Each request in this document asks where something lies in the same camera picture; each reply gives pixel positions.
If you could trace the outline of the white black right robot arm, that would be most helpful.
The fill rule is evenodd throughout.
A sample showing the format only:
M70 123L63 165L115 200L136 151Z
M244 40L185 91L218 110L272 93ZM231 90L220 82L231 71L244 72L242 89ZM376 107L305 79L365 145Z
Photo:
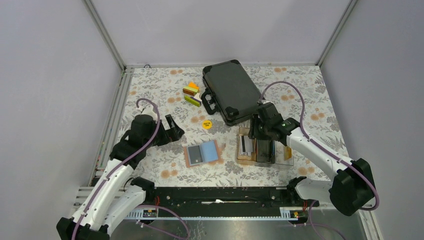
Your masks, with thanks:
M368 210L365 205L371 200L375 200L375 204L369 210L379 206L371 166L366 160L353 160L338 154L311 137L297 120L291 117L283 119L273 103L259 104L251 116L248 136L279 142L291 148L329 177L328 181L307 177L290 180L286 198L291 205L299 206L305 200L329 203L345 216L351 216L358 210Z

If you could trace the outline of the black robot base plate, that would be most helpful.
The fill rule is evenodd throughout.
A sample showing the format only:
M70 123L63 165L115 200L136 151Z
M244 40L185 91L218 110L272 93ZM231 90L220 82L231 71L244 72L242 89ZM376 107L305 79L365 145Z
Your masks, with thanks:
M281 218L291 210L297 219L320 203L302 199L293 187L159 187L138 177L147 187L143 205L153 205L160 218Z

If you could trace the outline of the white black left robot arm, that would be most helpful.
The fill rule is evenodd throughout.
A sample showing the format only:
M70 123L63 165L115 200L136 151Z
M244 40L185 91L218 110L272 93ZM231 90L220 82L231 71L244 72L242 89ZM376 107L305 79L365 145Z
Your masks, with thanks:
M138 205L155 200L154 183L137 178L127 192L117 192L147 155L147 150L176 142L184 135L173 117L165 117L169 129L152 114L139 114L112 148L105 170L84 203L70 218L62 217L56 229L62 240L108 240L117 226Z

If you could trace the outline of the pink leather card holder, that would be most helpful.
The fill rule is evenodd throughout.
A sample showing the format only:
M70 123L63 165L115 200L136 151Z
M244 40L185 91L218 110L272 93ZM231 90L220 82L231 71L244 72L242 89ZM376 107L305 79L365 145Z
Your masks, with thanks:
M206 141L206 142L196 144L196 145L199 145L200 148L201 148L203 163L190 166L189 165L188 150L187 150L187 147L190 147L190 146L184 146L183 147L184 159L185 159L185 164L186 164L187 168L191 168L191 167L195 167L195 166L199 166L199 165L204 165L204 164L208 164L208 163L214 163L214 162L221 159L219 151L218 151L218 144L217 144L216 140L210 140L210 141Z

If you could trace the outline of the dark grey credit card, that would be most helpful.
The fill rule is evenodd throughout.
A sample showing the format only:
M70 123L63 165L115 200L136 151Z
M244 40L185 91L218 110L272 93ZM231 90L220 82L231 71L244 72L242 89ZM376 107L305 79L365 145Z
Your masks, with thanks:
M199 145L187 147L187 153L188 163L190 166L198 165L204 162L201 147Z

